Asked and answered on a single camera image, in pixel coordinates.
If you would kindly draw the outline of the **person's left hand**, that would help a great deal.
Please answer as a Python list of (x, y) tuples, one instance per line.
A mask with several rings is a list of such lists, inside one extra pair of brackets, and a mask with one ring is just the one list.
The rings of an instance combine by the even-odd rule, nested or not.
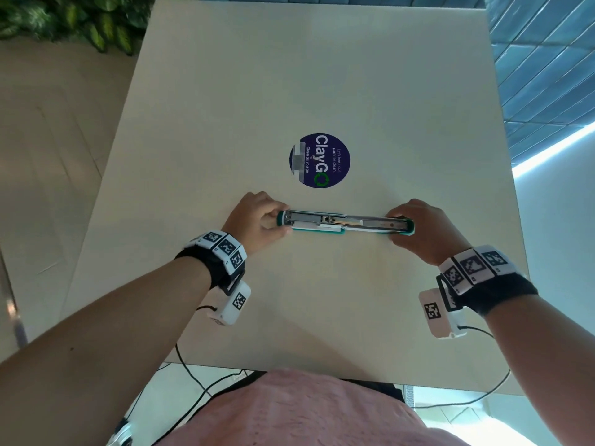
[(277, 226), (277, 214), (288, 209), (285, 203), (274, 200), (264, 191), (256, 194), (249, 192), (231, 211), (221, 231), (229, 233), (238, 240), (250, 256), (282, 239), (264, 238), (261, 235), (261, 228)]

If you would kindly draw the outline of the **person's right hand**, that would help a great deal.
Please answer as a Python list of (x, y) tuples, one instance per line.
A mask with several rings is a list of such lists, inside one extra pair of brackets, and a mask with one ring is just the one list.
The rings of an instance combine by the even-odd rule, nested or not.
[(417, 249), (408, 251), (429, 265), (439, 266), (446, 259), (472, 248), (442, 209), (422, 200), (411, 199), (391, 209), (385, 216), (413, 220)]

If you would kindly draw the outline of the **teal stapler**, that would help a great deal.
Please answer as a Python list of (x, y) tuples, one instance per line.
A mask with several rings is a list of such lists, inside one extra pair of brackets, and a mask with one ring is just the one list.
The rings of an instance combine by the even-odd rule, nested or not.
[(284, 210), (277, 214), (278, 226), (297, 231), (343, 234), (346, 231), (410, 236), (415, 232), (413, 220), (407, 217), (353, 216), (329, 212)]

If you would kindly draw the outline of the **person's right forearm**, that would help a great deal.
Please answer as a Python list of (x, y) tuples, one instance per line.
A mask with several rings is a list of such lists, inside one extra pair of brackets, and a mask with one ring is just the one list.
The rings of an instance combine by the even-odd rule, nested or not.
[(595, 336), (538, 295), (484, 317), (512, 374), (562, 446), (595, 446)]

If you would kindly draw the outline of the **person's left forearm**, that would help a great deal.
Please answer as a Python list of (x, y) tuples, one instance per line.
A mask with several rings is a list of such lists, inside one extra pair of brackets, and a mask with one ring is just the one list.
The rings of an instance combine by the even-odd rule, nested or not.
[(106, 446), (211, 286), (175, 259), (69, 316), (0, 364), (0, 446)]

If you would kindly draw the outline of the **black wristband with marker tiles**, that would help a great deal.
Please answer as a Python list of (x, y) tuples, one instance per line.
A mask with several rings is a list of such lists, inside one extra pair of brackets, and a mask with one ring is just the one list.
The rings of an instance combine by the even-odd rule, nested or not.
[(438, 269), (436, 281), (448, 312), (467, 307), (486, 317), (505, 301), (539, 295), (506, 254), (493, 246), (469, 248), (448, 257)]
[(248, 255), (232, 235), (211, 230), (187, 243), (175, 259), (182, 257), (191, 257), (202, 262), (211, 275), (211, 289), (217, 286), (230, 296), (245, 274)]

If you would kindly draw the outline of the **grey tape strip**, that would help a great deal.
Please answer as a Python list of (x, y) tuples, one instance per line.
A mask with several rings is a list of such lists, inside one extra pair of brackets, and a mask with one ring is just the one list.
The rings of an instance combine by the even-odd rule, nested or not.
[(295, 177), (303, 179), (306, 167), (306, 143), (299, 142), (293, 145), (290, 154), (290, 169)]

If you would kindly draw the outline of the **dark blue round sticker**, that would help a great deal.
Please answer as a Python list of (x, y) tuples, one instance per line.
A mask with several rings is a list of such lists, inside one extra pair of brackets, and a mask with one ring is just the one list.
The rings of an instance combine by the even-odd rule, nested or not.
[(347, 146), (331, 134), (309, 134), (296, 143), (306, 143), (306, 158), (301, 184), (313, 189), (328, 189), (344, 180), (351, 167), (351, 155)]

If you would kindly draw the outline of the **black trousers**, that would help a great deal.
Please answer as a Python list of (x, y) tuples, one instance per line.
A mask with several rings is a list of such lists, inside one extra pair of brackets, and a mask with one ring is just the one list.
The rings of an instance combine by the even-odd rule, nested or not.
[[(247, 377), (240, 379), (238, 382), (231, 384), (226, 389), (221, 390), (221, 391), (217, 392), (216, 394), (213, 394), (211, 397), (217, 398), (217, 397), (227, 394), (229, 392), (232, 392), (235, 390), (240, 390), (241, 388), (247, 387), (247, 386), (251, 385), (252, 383), (256, 382), (259, 378), (263, 377), (265, 374), (267, 374), (266, 371), (255, 370)], [(350, 382), (350, 383), (353, 383), (360, 387), (367, 388), (368, 390), (379, 392), (379, 393), (389, 396), (395, 400), (398, 400), (402, 403), (405, 403), (403, 390), (396, 388), (393, 383), (362, 381), (362, 380), (357, 380), (357, 379), (342, 379), (342, 381)]]

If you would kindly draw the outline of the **white light strip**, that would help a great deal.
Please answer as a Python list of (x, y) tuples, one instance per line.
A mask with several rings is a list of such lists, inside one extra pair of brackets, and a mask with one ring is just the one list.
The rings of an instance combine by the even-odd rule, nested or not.
[(531, 172), (533, 169), (539, 167), (540, 165), (544, 164), (548, 160), (552, 159), (553, 157), (560, 154), (562, 151), (570, 148), (576, 142), (588, 137), (589, 135), (595, 134), (595, 122), (585, 126), (584, 128), (578, 130), (577, 132), (565, 137), (564, 139), (556, 142), (555, 144), (549, 146), (548, 148), (534, 154), (533, 156), (527, 158), (520, 164), (516, 164), (512, 166), (512, 176), (513, 179), (518, 179), (523, 175)]

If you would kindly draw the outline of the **pink shirt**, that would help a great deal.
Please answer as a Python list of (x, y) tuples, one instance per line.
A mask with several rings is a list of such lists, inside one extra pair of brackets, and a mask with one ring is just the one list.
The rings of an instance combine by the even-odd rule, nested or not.
[(470, 446), (405, 403), (293, 369), (211, 398), (155, 446)]

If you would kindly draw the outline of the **metal furniture leg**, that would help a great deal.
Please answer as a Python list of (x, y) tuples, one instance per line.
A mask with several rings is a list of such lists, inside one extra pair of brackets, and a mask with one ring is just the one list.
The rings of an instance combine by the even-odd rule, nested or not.
[(7, 315), (15, 337), (17, 348), (21, 350), (29, 343), (23, 320), (14, 295), (5, 259), (0, 249), (0, 299), (6, 306)]

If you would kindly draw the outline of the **green leafy plant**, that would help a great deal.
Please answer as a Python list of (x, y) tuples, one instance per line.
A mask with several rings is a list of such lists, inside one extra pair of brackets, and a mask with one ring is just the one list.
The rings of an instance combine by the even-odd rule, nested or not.
[(0, 0), (0, 40), (86, 42), (134, 56), (155, 0)]

